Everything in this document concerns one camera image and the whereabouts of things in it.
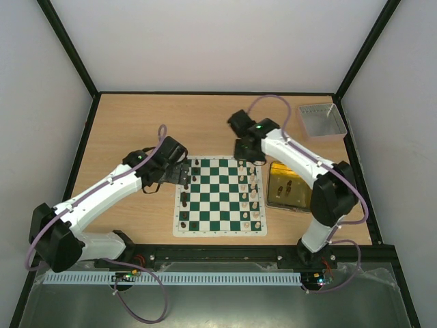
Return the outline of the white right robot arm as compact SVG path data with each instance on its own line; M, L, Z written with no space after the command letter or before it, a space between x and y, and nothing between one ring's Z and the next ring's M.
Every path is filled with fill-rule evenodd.
M252 120L239 110L227 121L236 134L234 158L256 163L270 156L297 173L311 188L311 223L297 244L298 261L314 267L343 218L363 199L356 188L352 167L334 163L294 141L276 122Z

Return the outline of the green white chess board mat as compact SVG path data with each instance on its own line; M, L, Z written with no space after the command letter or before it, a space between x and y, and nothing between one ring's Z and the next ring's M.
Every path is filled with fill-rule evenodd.
M267 235L266 205L262 169L232 156L189 156L189 190L178 185L175 189L173 235L175 237L261 237ZM198 167L200 174L194 174ZM188 199L181 198L188 193ZM188 219L181 219L181 212ZM180 230L179 222L186 221L188 229ZM192 230L190 222L197 223Z

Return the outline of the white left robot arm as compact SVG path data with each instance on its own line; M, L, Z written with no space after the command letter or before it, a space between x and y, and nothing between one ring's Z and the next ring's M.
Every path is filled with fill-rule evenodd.
M107 258L129 262L135 244L122 231L86 233L86 227L125 197L153 184L185 185L188 150L174 138L130 152L108 176L70 200L54 207L43 203L33 210L29 243L54 272L86 260Z

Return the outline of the yellow transparent piece tray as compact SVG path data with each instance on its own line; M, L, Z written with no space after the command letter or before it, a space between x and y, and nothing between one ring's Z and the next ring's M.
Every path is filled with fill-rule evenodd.
M273 161L268 171L266 203L271 208L309 213L311 188L286 165Z

